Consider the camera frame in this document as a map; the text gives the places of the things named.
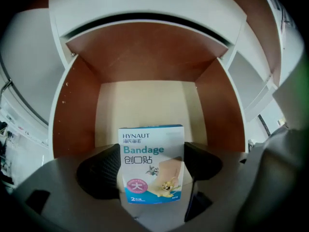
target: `pink circular badge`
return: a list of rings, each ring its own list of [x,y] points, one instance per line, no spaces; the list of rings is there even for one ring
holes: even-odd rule
[[[133,193],[144,193],[147,191],[148,185],[141,179],[131,179],[126,184],[126,187]]]

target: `metal handle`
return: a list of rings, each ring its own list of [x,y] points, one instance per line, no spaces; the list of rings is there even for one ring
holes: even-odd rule
[[[1,101],[2,101],[2,94],[3,92],[8,88],[9,85],[12,84],[12,80],[11,78],[7,81],[7,83],[2,87],[1,91],[0,91],[0,109],[2,109],[1,107]]]

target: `brown wooden panel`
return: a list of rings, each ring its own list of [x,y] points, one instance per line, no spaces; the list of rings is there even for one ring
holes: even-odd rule
[[[100,82],[78,57],[62,86],[54,119],[54,157],[95,148]]]
[[[259,40],[279,86],[281,72],[281,46],[275,17],[267,0],[234,0],[247,14],[247,22]]]
[[[210,148],[245,151],[245,134],[234,89],[216,59],[195,82]]]
[[[227,47],[189,29],[125,23],[96,29],[67,43],[102,83],[135,80],[195,81]]]

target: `cartoon character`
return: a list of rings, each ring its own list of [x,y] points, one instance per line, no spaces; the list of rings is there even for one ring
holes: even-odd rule
[[[155,168],[155,167],[152,167],[151,165],[149,165],[149,170],[146,172],[146,174],[150,174],[150,175],[156,175],[158,176],[158,173],[159,173],[159,168]]]
[[[174,196],[174,194],[171,194],[171,191],[181,187],[181,186],[177,186],[174,187],[175,183],[173,183],[173,179],[175,179],[176,177],[173,177],[170,181],[164,182],[162,185],[162,190],[164,191],[163,193],[158,194],[158,197],[166,197],[166,198],[171,198]]]

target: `box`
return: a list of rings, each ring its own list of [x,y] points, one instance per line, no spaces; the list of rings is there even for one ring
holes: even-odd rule
[[[182,125],[120,128],[118,142],[129,203],[168,203],[181,198]]]

